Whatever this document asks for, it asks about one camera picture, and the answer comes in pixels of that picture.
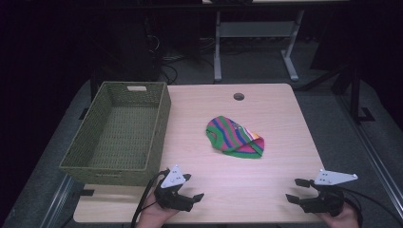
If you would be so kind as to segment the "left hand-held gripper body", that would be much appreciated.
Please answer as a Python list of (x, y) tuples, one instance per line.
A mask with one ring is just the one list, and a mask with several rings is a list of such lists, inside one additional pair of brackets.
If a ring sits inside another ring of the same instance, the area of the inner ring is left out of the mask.
[(154, 190), (156, 201), (162, 208), (186, 212), (190, 212), (193, 208), (193, 199), (179, 194), (179, 190), (186, 183), (183, 175), (177, 164), (164, 173), (164, 177)]

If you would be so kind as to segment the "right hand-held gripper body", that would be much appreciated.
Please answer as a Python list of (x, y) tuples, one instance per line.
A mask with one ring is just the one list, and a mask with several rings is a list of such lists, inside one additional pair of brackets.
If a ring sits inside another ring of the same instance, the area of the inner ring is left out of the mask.
[(342, 212), (345, 202), (356, 209), (356, 205), (345, 198), (339, 185), (357, 179), (357, 174), (320, 169), (317, 177), (312, 180), (315, 183), (313, 188), (318, 191), (318, 195), (315, 198), (299, 199), (298, 205), (305, 213), (328, 213), (332, 217), (336, 217)]

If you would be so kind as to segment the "person's right hand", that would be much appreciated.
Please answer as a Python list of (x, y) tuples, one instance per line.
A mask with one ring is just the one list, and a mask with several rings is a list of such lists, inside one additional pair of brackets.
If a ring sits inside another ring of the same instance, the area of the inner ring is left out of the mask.
[(357, 211), (347, 202), (343, 204), (342, 212), (336, 217), (332, 217), (328, 213), (316, 213), (316, 216), (322, 219), (329, 228), (359, 228)]

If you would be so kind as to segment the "black computer tower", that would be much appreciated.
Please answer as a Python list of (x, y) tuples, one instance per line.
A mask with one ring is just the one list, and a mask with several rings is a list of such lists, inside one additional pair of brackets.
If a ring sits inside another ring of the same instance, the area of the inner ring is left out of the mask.
[(136, 13), (110, 15), (107, 27), (113, 38), (113, 56), (124, 71), (124, 81), (155, 82), (160, 67), (153, 59), (144, 24)]

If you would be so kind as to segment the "grey metal desk frame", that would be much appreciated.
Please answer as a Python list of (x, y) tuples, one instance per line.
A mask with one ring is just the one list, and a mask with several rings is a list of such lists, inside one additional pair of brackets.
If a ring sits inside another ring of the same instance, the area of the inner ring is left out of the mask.
[(279, 22), (222, 22), (221, 13), (216, 13), (215, 49), (213, 58), (214, 81), (220, 82), (221, 75), (221, 38), (289, 38), (290, 42), (283, 49), (281, 58), (286, 66), (288, 75), (293, 82), (299, 77), (291, 59), (304, 10), (297, 13), (294, 21)]

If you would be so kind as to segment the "green woven basket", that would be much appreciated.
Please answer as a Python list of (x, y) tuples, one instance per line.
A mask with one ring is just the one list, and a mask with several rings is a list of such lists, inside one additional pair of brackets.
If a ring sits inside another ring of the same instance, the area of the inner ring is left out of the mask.
[(170, 107), (165, 83), (102, 83), (60, 168), (85, 184), (146, 186), (160, 170)]

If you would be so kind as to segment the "striped knitted cloth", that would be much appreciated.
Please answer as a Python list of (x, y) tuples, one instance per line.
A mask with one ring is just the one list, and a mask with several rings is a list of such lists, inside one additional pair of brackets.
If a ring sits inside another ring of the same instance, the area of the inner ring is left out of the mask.
[(224, 155), (243, 159), (259, 159), (263, 155), (264, 139), (227, 117), (212, 119), (205, 133), (211, 145)]

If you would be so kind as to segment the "person's left hand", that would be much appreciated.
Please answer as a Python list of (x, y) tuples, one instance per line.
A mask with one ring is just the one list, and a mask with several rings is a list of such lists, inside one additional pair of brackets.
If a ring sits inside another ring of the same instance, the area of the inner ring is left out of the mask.
[(151, 193), (144, 202), (146, 208), (142, 210), (136, 228), (162, 228), (172, 217), (179, 213), (178, 210), (162, 208)]

